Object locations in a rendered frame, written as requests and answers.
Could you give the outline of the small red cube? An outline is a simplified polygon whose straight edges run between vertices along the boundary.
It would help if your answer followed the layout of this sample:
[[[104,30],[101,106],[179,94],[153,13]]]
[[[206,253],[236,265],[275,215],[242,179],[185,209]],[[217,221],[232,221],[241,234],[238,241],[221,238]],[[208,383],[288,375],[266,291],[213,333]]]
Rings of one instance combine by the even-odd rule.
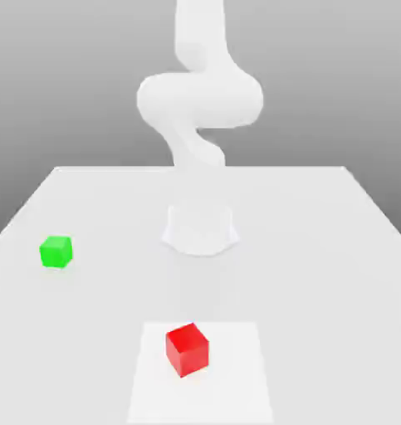
[[[165,335],[165,353],[180,378],[209,365],[209,341],[194,323]]]

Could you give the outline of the small green cube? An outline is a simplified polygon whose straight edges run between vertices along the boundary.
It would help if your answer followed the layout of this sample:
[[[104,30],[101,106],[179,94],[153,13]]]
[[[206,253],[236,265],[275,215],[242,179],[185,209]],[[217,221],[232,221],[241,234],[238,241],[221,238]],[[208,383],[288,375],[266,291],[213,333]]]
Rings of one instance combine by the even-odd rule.
[[[40,246],[42,265],[50,268],[65,268],[73,258],[70,237],[49,236]]]

